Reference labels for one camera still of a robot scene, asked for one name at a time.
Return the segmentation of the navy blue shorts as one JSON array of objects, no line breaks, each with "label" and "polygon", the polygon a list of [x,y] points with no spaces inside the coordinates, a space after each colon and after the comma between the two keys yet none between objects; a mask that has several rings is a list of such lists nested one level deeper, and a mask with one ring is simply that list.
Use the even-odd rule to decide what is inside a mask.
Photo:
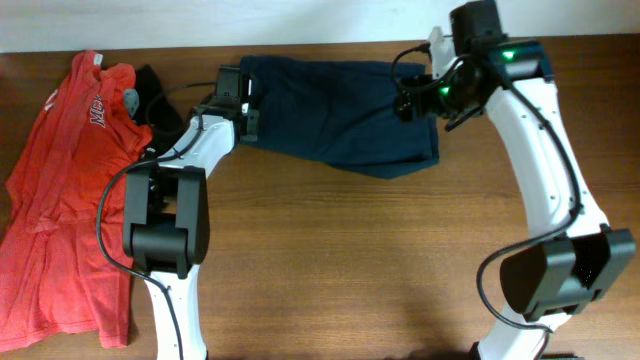
[{"label": "navy blue shorts", "polygon": [[245,56],[259,115],[256,148],[374,178],[393,179],[440,160],[434,118],[404,123],[394,111],[391,65]]}]

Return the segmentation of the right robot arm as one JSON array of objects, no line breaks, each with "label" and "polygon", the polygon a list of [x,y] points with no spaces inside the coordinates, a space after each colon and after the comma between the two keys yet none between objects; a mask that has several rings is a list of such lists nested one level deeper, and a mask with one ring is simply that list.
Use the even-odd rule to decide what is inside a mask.
[{"label": "right robot arm", "polygon": [[505,305],[469,357],[543,359],[555,331],[608,292],[636,243],[630,231],[610,226],[583,178],[543,45],[510,39],[492,1],[469,1],[449,22],[449,34],[434,28],[418,46],[430,73],[393,78],[394,110],[404,122],[443,118],[448,129],[485,115],[498,131],[528,236],[491,255]]}]

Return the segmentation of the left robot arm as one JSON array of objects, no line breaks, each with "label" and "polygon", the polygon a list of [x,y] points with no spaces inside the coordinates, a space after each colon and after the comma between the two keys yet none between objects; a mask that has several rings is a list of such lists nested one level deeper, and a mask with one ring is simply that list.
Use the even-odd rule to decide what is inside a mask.
[{"label": "left robot arm", "polygon": [[258,135],[251,76],[222,66],[210,85],[187,120],[174,116],[165,92],[147,99],[141,116],[158,146],[123,175],[123,250],[149,291],[160,359],[208,356],[198,295],[210,242],[207,180],[240,141]]}]

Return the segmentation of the black garment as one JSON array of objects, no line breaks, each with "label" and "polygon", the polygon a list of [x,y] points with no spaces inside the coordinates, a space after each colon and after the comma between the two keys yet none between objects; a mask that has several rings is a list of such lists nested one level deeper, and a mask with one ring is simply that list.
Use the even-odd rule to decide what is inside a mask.
[{"label": "black garment", "polygon": [[134,90],[138,94],[139,105],[133,115],[133,121],[141,126],[153,127],[152,141],[148,148],[157,155],[166,153],[184,132],[184,122],[179,113],[164,97],[160,79],[150,65],[135,71]]}]

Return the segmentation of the red mesh t-shirt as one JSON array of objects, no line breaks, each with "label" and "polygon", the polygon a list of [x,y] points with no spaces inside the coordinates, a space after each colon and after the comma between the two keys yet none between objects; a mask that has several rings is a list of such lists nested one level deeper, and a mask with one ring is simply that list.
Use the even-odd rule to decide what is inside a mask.
[{"label": "red mesh t-shirt", "polygon": [[12,206],[1,243],[1,349],[28,347],[58,333],[97,331],[105,348],[128,343],[128,274],[108,262],[122,249],[123,181],[113,176],[150,143],[124,105],[135,85],[129,64],[77,54],[49,96],[6,182]]}]

